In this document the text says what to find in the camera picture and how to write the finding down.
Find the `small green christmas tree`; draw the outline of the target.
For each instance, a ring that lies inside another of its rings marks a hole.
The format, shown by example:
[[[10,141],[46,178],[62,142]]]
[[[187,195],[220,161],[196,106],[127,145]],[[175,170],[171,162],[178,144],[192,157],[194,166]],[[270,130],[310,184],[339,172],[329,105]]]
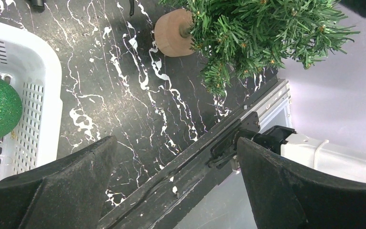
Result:
[[[293,59],[309,69],[355,33],[334,0],[163,0],[188,10],[191,50],[208,61],[200,72],[213,95],[223,96],[233,76],[245,79]]]

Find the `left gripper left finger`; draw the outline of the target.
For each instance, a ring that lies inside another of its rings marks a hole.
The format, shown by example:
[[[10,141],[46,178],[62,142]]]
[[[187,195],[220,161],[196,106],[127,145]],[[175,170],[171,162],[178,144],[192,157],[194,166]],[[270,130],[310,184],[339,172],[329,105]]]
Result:
[[[0,229],[95,229],[115,164],[117,139],[0,181]]]

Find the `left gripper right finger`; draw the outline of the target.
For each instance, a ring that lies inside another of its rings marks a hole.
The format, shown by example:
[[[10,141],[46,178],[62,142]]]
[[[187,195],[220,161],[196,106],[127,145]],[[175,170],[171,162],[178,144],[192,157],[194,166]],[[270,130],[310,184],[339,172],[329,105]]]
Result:
[[[259,229],[366,229],[366,183],[316,171],[243,137],[237,156]]]

